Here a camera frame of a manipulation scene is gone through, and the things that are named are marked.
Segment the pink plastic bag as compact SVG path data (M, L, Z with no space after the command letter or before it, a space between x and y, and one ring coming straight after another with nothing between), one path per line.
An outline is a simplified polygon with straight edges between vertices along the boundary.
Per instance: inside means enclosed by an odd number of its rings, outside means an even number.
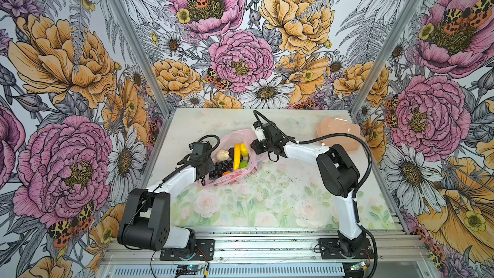
M234 131L221 139L212 153L214 170L201 182L202 187L235 184L258 171L268 160L268 154L257 154L251 148L254 141L256 134L249 129Z

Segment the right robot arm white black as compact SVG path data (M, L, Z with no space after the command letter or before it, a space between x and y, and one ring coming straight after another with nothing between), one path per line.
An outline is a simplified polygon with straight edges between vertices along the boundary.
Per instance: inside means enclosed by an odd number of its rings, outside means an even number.
M251 148L257 154L274 153L317 166L326 190L336 197L339 217L337 248L344 257L355 257L366 240L358 217L354 192L360 172L340 144L311 145L284 136L275 124L253 124L256 139Z

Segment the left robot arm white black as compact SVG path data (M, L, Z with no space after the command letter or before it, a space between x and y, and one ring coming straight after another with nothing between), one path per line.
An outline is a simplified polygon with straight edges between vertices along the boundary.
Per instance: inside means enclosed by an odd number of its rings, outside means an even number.
M205 176L214 170L211 154L217 145L207 140L212 137L207 135L191 143L190 153L162 181L129 193L117 235L119 244L132 249L194 253L195 232L172 225L171 205L189 185L198 180L204 184Z

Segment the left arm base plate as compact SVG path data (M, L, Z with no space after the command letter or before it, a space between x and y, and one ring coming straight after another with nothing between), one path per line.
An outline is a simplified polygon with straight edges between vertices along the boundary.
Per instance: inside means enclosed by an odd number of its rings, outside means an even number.
M215 245L214 239L197 239L194 245L186 248L165 248L161 251L160 261L212 261Z

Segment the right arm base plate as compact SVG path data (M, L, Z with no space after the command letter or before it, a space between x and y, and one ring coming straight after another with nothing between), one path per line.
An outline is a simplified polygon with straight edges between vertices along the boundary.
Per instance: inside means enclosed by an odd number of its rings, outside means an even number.
M346 240L339 238L320 238L313 247L322 259L372 259L374 249L367 238Z

